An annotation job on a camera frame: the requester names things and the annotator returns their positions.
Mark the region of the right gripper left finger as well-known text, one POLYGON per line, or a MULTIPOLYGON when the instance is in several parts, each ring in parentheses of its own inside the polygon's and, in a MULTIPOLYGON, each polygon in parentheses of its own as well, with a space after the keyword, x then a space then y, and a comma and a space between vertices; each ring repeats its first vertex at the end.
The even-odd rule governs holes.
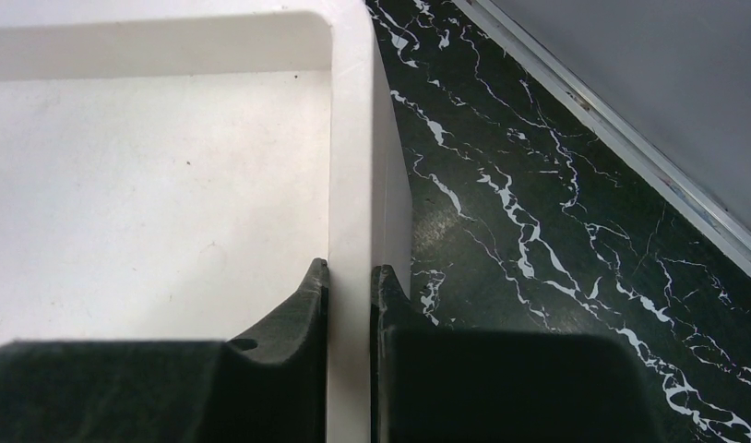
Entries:
POLYGON ((227 341, 0 347, 0 442, 321 442, 329 269, 227 341))

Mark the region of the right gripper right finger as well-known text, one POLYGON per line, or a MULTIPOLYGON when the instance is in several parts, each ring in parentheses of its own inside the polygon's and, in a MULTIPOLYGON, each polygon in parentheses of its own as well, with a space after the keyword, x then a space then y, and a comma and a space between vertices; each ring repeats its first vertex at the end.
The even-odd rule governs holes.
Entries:
POLYGON ((660 442, 633 358, 603 337, 451 329, 371 274, 374 442, 660 442))

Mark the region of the white drawer organizer box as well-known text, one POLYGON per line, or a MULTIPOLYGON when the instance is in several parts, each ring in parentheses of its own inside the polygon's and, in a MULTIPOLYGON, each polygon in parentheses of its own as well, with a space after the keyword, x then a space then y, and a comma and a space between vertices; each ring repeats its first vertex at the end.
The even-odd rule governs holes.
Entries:
POLYGON ((331 273, 327 431, 370 440, 411 192, 362 1, 0 1, 0 345, 223 339, 331 273))

